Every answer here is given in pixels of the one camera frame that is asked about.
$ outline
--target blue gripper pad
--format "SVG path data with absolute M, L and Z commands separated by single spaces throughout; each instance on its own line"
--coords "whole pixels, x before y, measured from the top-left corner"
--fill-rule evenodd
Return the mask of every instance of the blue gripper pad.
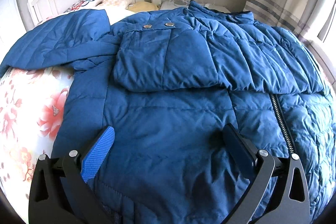
M 97 141 L 86 154 L 85 158 L 83 158 L 81 176 L 85 182 L 94 178 L 97 174 L 107 153 L 113 145 L 114 138 L 114 128 L 107 127 L 98 137 Z

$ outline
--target metal zipper teeth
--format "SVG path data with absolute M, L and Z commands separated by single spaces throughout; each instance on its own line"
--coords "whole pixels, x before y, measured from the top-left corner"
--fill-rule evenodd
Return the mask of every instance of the metal zipper teeth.
M 281 111 L 280 111 L 280 106 L 279 106 L 279 104 L 277 102 L 277 99 L 276 99 L 274 94 L 271 94 L 270 98 L 271 98 L 271 102 L 272 102 L 274 112 L 275 112 L 275 115 L 277 117 L 279 126 L 281 128 L 282 134 L 283 134 L 283 136 L 285 138 L 285 141 L 287 143 L 289 152 L 290 152 L 290 154 L 292 154 L 292 153 L 294 153 L 294 145 L 292 143 L 292 139 L 291 139 L 291 137 L 289 135 L 289 132 L 287 130 L 286 124 L 283 120 L 283 117 L 282 117 L 282 114 L 281 114 Z

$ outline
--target bed sheet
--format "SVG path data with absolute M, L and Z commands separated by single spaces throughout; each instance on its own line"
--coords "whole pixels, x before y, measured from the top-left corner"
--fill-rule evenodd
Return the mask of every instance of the bed sheet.
M 9 69 L 0 80 L 0 185 L 28 223 L 30 185 L 37 158 L 51 155 L 73 81 L 69 69 Z

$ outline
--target jacket zipper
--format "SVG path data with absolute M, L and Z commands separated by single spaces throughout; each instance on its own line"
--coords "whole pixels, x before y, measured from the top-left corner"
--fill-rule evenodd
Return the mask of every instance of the jacket zipper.
M 279 126 L 281 128 L 282 134 L 283 134 L 283 136 L 285 138 L 285 141 L 287 143 L 288 150 L 289 150 L 290 154 L 293 154 L 293 153 L 295 153 L 295 146 L 294 146 L 294 143 L 293 143 L 293 138 L 290 135 L 289 130 L 287 128 L 287 125 L 284 121 L 283 114 L 282 114 L 278 99 L 277 99 L 276 95 L 274 95 L 274 94 L 270 94 L 270 98 L 271 98 L 271 102 L 272 102 L 273 109 L 274 109 L 274 112 L 275 112 L 275 116 L 277 117 L 277 120 L 278 120 Z

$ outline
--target white door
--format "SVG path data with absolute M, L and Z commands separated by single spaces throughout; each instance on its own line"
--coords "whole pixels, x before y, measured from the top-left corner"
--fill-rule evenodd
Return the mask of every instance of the white door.
M 0 63 L 13 44 L 25 33 L 16 0 L 0 0 Z

